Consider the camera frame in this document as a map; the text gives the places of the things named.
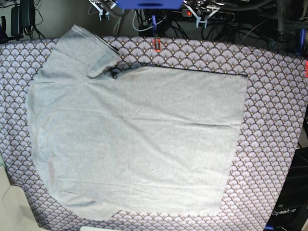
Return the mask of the grey metal frame post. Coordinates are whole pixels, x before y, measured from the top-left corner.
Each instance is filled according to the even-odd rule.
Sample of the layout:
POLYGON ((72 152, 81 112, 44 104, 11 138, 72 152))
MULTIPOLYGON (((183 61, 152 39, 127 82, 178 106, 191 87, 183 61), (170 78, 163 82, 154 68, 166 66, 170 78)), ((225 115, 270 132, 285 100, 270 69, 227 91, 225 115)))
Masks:
POLYGON ((284 0, 276 0, 276 6, 277 6, 278 31, 280 34, 282 34, 284 31, 284 22, 285 22, 284 0))

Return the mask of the red clamp at table right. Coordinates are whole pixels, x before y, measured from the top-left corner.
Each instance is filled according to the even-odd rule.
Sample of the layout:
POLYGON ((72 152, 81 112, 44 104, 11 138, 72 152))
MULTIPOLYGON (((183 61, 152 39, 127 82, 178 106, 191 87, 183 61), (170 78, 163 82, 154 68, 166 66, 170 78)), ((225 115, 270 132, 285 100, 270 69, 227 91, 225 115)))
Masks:
POLYGON ((308 78, 308 60, 306 60, 305 77, 308 78))

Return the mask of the black OpenArm computer box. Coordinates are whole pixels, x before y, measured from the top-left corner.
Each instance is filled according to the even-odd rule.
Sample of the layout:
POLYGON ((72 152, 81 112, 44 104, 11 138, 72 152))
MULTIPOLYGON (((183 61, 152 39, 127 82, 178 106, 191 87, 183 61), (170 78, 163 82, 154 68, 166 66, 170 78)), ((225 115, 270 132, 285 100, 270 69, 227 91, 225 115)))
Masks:
POLYGON ((264 230, 302 231, 308 224, 308 149, 297 149, 264 230))

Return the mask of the blue vertical post centre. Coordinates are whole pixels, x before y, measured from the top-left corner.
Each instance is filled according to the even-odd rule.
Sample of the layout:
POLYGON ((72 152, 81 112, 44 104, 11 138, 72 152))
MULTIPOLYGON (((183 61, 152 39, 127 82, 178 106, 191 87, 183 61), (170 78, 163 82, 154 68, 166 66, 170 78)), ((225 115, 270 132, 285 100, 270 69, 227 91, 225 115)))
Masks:
POLYGON ((152 15, 152 27, 153 27, 153 36, 157 37, 157 22, 155 15, 152 15))

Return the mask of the blue post right edge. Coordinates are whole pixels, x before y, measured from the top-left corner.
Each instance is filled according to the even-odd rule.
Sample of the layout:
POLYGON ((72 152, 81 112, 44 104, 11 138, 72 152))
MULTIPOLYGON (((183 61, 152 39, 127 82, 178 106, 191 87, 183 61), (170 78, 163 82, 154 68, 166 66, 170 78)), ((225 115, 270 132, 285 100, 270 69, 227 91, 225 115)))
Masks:
POLYGON ((295 52, 298 55, 302 55, 304 53, 305 41, 306 41, 306 29, 299 29, 296 33, 296 45, 295 52))

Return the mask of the red clamp at table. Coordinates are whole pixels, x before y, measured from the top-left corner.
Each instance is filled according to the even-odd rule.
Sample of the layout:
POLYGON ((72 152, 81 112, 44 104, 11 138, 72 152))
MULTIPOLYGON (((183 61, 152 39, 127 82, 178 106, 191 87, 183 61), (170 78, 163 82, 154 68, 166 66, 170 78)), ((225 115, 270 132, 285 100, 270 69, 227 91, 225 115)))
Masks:
POLYGON ((308 60, 306 60, 305 77, 308 78, 308 60))
POLYGON ((159 38, 154 38, 153 45, 154 45, 154 50, 156 52, 161 51, 161 44, 160 44, 160 39, 159 38))

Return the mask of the black power strip red switch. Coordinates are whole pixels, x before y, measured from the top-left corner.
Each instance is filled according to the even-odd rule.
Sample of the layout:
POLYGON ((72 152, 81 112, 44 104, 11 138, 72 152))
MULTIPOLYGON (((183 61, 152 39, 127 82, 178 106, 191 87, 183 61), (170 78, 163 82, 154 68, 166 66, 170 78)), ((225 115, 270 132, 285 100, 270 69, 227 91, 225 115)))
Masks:
MULTIPOLYGON (((180 13, 183 17, 186 17, 186 18, 194 17, 193 12, 190 11, 189 9, 182 9, 182 10, 180 10, 180 13)), ((212 13, 212 11, 201 12, 200 10, 196 10, 195 13, 196 13, 197 16, 199 16, 203 19, 204 17, 210 15, 212 13)), ((218 19, 218 20, 234 21, 235 20, 235 13, 218 11, 211 17, 214 18, 214 19, 218 19)))

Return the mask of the fan-patterned table cloth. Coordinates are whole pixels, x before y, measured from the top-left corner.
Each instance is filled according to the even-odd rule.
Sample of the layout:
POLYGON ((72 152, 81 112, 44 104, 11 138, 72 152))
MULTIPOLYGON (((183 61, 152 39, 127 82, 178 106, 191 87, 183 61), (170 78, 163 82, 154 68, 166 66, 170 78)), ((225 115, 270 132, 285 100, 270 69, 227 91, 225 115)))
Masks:
POLYGON ((25 99, 33 76, 56 44, 38 39, 0 47, 0 154, 11 184, 21 187, 35 221, 50 231, 82 226, 122 231, 261 231, 286 180, 308 104, 305 59, 222 42, 105 37, 120 57, 115 70, 147 64, 248 76, 244 123, 219 214, 183 216, 120 211, 106 221, 80 218, 45 189, 31 160, 25 99))

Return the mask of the light grey T-shirt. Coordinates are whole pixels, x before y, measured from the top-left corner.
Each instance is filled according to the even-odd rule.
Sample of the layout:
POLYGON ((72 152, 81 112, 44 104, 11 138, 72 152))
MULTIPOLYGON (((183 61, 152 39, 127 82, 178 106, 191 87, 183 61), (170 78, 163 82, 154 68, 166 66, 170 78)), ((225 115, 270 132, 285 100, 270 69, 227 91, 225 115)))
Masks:
POLYGON ((215 216, 244 120, 248 78, 144 66, 74 26, 26 96, 31 157, 50 196, 80 217, 215 216))

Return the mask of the black power adapter left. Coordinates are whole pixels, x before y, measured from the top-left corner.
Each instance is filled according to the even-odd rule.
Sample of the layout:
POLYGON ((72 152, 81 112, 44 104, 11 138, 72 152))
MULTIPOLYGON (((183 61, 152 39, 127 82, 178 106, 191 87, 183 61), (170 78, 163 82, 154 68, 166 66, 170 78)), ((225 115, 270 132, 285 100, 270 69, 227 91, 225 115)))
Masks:
POLYGON ((31 36, 35 28, 35 6, 33 0, 15 2, 11 8, 11 35, 31 36))

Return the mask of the red clamp at table back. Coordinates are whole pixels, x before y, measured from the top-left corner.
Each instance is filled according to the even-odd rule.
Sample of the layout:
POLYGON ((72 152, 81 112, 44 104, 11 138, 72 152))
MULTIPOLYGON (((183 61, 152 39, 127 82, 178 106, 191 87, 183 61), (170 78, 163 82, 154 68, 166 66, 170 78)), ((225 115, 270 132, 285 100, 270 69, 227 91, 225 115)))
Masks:
POLYGON ((159 38, 154 38, 153 45, 154 45, 154 50, 156 52, 161 51, 161 44, 160 44, 160 39, 159 38))

